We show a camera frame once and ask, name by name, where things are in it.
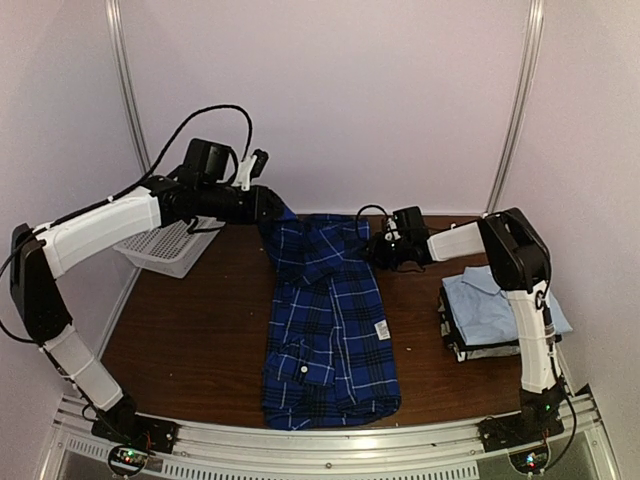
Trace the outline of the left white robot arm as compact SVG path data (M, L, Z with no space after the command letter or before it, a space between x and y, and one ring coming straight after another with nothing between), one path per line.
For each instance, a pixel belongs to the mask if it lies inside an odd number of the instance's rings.
M33 228L16 227L7 264L9 290L26 331L26 342L47 355L55 367L97 409L107 412L106 429L123 444L144 433L138 415L119 405L123 388L81 337L60 290L60 281L80 265L136 235L178 222L192 234L195 221L211 218L223 224L258 225L280 217L283 202L257 184L269 155L256 149L224 177L231 149L193 139L186 156L170 175L145 175L123 194L80 213Z

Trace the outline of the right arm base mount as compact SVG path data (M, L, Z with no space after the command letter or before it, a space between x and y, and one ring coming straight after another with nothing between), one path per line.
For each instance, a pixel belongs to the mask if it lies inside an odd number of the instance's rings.
M565 393L556 385L543 393L519 391L520 411L502 417L486 417L478 423L485 452L542 442L564 432L559 415Z

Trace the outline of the blue plaid long sleeve shirt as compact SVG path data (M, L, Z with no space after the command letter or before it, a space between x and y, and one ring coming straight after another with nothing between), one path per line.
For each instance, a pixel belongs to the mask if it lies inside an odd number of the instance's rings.
M278 430L362 426L395 414L400 384L363 247L370 225L290 209L258 227L276 273L261 407Z

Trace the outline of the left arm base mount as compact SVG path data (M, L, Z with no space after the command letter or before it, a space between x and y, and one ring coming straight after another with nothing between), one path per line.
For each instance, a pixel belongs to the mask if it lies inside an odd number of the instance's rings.
M179 426L137 412L134 399L124 393L109 410L99 410L91 433L99 438L153 453L171 454Z

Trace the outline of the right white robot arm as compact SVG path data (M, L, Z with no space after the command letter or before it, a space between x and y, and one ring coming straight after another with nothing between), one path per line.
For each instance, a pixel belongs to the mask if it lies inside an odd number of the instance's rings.
M483 254L497 286L515 315L522 359L521 389L542 395L559 384L555 326L548 302L550 252L533 225L516 208L430 233L417 207L384 218L382 230L363 241L363 255L376 267L396 271Z

